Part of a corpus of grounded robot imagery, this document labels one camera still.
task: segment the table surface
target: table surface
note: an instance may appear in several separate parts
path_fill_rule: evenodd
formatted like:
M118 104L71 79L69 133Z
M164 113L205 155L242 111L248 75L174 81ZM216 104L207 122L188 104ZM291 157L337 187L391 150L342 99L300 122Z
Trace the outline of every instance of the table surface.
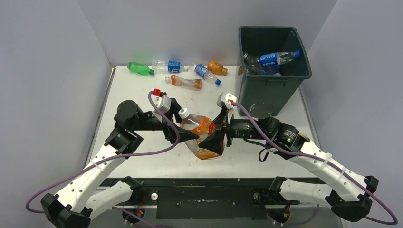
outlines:
M173 86L165 83L165 77L171 74L155 74L154 76L140 76L129 72L126 66L117 66L98 130L95 133L90 158L92 159L104 144L114 128L114 115L117 106L124 100L135 101L146 112L152 110L147 95L153 88L167 92L168 97L176 98L181 107L186 107L191 113L200 114L213 119L220 108L216 101L222 92L235 94L235 77L238 76L236 66L226 66L228 74L218 76L222 81L219 87L203 82L200 90ZM183 78L200 78L192 71L177 74ZM313 139L304 107L304 103L297 90L279 115L280 121L293 125L305 132ZM152 152L169 147L171 144L164 139L162 132L138 131L144 141L135 153ZM259 162L259 151L262 148L234 139L230 148L225 148L224 154L213 160L202 161L191 153L184 143L180 143L172 150L152 156L131 157L117 167L110 178L131 176L133 178L274 178L283 177L315 177L302 167L270 154L266 162Z

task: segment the plastic bottle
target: plastic bottle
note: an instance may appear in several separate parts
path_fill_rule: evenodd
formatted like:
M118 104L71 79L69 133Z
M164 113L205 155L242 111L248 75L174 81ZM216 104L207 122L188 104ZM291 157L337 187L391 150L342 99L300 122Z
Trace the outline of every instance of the plastic bottle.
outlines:
M176 61L164 61L153 60L152 68L157 73L180 73L182 71L188 71L189 66L181 66L180 62Z
M270 65L265 68L260 68L260 71L258 72L259 75L273 75L275 74L278 70L280 70L281 65Z
M300 57L301 52L299 50L289 52L276 52L257 57L249 56L247 53L244 55L244 58L247 61L248 65L260 65L261 67L267 67L274 64L282 65Z
M196 140L185 141L189 150L201 160L219 157L219 154L199 147L199 143L213 133L216 128L211 119L202 115L193 115L187 108L181 109L179 111L179 116L183 119L181 122L181 128L199 136Z
M148 68L147 65L141 63L130 62L127 66L127 69L129 69L130 72L138 73L141 75L154 75L154 70Z
M174 86L193 87L198 89L202 86L201 79L185 79L176 75L165 77L165 82Z
M207 66L208 70L210 70L211 72L213 72L213 74L216 75L227 75L227 68L224 68L221 64L214 62L214 61L210 61L209 65Z
M221 84L221 80L217 79L217 76L215 76L213 72L205 68L202 64L197 65L195 63L192 63L191 69L194 70L202 78L204 78L204 80L206 80L207 82L214 83L218 86Z

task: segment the trash bin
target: trash bin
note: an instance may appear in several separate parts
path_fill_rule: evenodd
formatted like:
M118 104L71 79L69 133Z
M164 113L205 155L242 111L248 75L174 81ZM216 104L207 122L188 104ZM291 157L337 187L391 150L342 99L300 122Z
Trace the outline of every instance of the trash bin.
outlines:
M307 53L293 27L241 26L238 31L239 56L236 94L255 118L276 116L304 79L312 76ZM281 76L248 74L243 55L261 56L274 52L301 51L301 58L281 65Z

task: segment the white wall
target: white wall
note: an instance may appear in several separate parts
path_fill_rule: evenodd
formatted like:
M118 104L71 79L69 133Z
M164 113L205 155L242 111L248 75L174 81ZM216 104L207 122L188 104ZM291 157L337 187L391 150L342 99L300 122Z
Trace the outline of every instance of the white wall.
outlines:
M398 219L403 219L402 9L399 0L338 0L308 53L313 75L303 83L322 148L346 167L377 177L376 195ZM370 215L391 220L376 203ZM355 227L382 226L364 220Z
M238 27L296 27L309 50L336 0L78 0L112 64L236 65Z
M76 1L1 1L0 29L0 227L53 227L25 202L83 167L110 65Z

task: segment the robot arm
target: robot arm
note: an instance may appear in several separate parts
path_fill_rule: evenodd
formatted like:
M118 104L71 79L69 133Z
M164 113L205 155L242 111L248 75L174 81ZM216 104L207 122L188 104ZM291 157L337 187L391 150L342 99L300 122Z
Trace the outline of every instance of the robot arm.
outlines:
M170 120L180 123L178 115L181 107L174 98L168 98L166 93L154 92L158 96L156 106ZM263 139L254 129L249 120L238 120L232 117L232 102L236 97L223 93L217 105L221 107L220 114L214 119L216 130L199 144L201 148L208 149L217 154L224 150L224 137L227 138L227 147L232 145L233 138ZM165 138L171 143L176 141L174 130L155 112L144 113L134 101L123 101L114 117L115 129L106 139L104 146L87 167L116 154L133 153L142 137L134 131L163 131ZM268 117L257 121L264 134L276 145L291 152L312 154L324 159L324 162L303 156L292 156L284 153L275 154L296 163L318 178L325 184L311 184L292 181L283 177L276 177L269 188L269 194L281 196L284 200L298 200L310 202L325 207L343 219L359 221L369 213L372 201L369 196L350 180L334 168L327 165L335 164L343 172L354 178L370 192L375 192L378 180L372 176L364 177L346 169L336 162L332 155L322 152L305 134L295 127L281 123L278 119ZM179 142L197 139L198 136L176 126L179 131ZM141 184L130 177L122 179L109 189L91 196L102 181L128 157L121 157L96 165L89 171L77 176L66 187L56 194L47 194L41 200L42 208L49 221L58 228L88 227L91 219L95 218L114 205L128 201Z
M335 164L372 193L378 186L375 177L364 177L352 172L335 161L330 153L321 151L312 141L304 142L300 151L323 158L325 162L303 156L292 157L289 161L304 167L325 184L301 183L276 177L269 188L271 193L280 194L285 200L298 200L331 208L336 215L351 222L357 222L369 214L372 205L369 196L327 163Z

